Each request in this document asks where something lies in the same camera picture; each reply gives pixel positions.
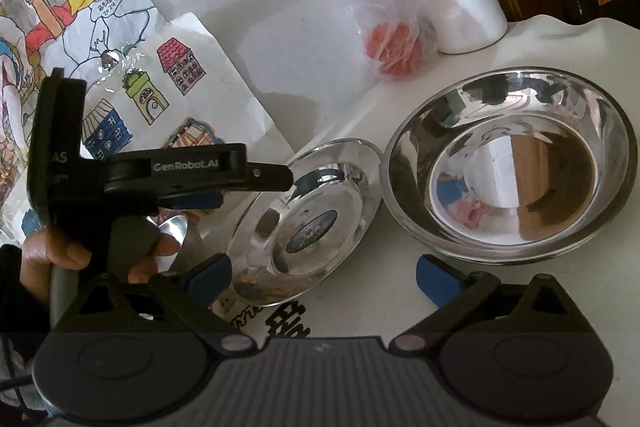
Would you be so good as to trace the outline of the person's left hand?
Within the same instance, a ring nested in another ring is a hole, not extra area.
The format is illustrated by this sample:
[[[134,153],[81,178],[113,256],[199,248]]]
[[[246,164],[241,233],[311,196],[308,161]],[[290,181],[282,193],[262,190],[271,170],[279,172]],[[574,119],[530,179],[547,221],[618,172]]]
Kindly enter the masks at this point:
[[[170,235],[160,234],[149,254],[136,263],[128,273],[128,282],[148,283],[158,273],[156,258],[178,254],[180,245]],[[70,243],[58,232],[44,229],[29,236],[23,244],[20,269],[21,284],[38,300],[50,300],[53,267],[79,271],[88,267],[91,253],[85,247]]]

